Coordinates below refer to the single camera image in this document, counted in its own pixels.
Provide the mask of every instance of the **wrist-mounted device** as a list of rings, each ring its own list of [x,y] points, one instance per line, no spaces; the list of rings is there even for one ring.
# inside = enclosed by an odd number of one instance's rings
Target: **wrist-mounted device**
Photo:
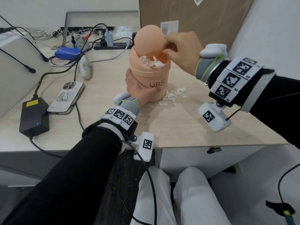
[[[130,97],[128,92],[120,93],[114,98],[115,106],[105,112],[101,119],[85,129],[84,137],[93,128],[103,128],[114,133],[120,140],[128,141],[136,146],[136,150],[145,162],[149,162],[152,156],[154,136],[148,132],[142,132],[136,136],[137,122],[135,119],[140,111],[140,105],[136,98]],[[125,143],[122,142],[121,154],[125,150]]]
[[[195,76],[208,85],[212,73],[223,61],[228,60],[226,45],[209,44],[201,51],[200,56]],[[198,109],[198,113],[213,131],[219,132],[231,125],[232,122],[224,114],[223,109],[226,106],[233,106],[238,93],[262,68],[263,65],[255,60],[236,57],[223,69],[209,92],[209,97],[216,102],[207,102]],[[241,111],[250,111],[274,75],[275,73],[269,73],[261,76],[241,107]]]

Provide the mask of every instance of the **phone case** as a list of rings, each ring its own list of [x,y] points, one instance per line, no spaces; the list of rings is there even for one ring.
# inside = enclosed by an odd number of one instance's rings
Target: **phone case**
[[[84,88],[83,82],[67,82],[48,107],[50,113],[66,114],[72,109]]]

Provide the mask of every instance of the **desk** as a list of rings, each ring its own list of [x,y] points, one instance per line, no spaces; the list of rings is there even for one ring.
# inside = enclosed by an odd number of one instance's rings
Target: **desk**
[[[47,40],[47,43],[51,45],[57,45],[60,42],[61,38]],[[48,57],[53,55],[50,48],[41,47],[41,50]],[[92,49],[87,55],[90,60],[98,60],[116,56],[120,52],[120,50],[96,51]],[[114,96],[126,91],[125,72],[129,67],[129,52],[129,50],[126,51],[114,60],[93,63],[93,76],[88,81],[83,80],[80,74],[78,75],[77,81],[83,81],[86,85],[77,102],[84,127],[99,120],[102,114],[113,106]],[[72,81],[74,69],[72,68],[67,73],[46,76],[39,89],[39,96],[50,104],[64,83]],[[219,155],[219,163],[222,163],[222,166],[218,165],[218,169],[213,172],[205,172],[209,178],[217,171],[222,171],[226,166],[233,165],[265,145],[287,144],[285,139],[277,133],[251,114],[244,112],[234,115],[231,118],[232,125],[225,130],[213,132],[197,112],[203,103],[213,101],[208,97],[208,87],[172,63],[168,90],[175,91],[182,87],[186,88],[186,92],[178,96],[177,106],[174,106],[171,101],[167,102],[168,106],[157,106],[158,102],[148,103],[141,108],[137,118],[136,134],[146,131],[155,136],[154,148],[158,149],[157,164],[167,172],[172,173],[173,170],[173,168],[168,170],[168,167],[181,167],[179,170],[182,170],[186,165],[198,166],[198,159],[192,163],[188,162],[189,159],[196,155],[199,158],[206,158],[208,148],[222,146],[223,153]],[[1,153],[38,151],[28,138],[18,131],[22,102],[31,99],[33,92],[34,89],[0,119]],[[224,112],[229,116],[237,109],[237,106],[233,106],[226,108]],[[81,133],[77,111],[74,109],[67,115],[50,115],[50,131],[35,137],[34,141],[44,150],[66,152],[81,139]],[[211,154],[212,162],[215,161],[214,154]],[[3,155],[1,156],[3,159],[0,158],[0,165],[5,162]],[[221,162],[222,158],[228,156],[235,159],[230,159],[230,162]]]

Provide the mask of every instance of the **black sleeve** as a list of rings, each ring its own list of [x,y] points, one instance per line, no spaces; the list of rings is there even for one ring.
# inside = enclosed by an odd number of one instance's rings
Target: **black sleeve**
[[[213,72],[208,83],[209,88],[213,86],[217,77],[228,64],[229,61],[222,62]],[[274,70],[261,69],[242,88],[235,98],[235,103],[242,106],[261,76],[272,72]],[[275,75],[250,110],[250,113],[300,149],[299,130],[297,130],[300,126],[299,101],[300,81]]]
[[[13,209],[3,224],[93,224],[120,148],[94,128]]]

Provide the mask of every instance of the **left hand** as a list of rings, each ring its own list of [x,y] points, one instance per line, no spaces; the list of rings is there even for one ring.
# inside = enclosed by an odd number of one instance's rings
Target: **left hand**
[[[140,106],[144,106],[149,101],[152,95],[161,90],[160,87],[143,87],[132,75],[131,70],[129,68],[126,71],[125,81],[127,85],[127,91],[129,92],[130,96],[137,98]]]

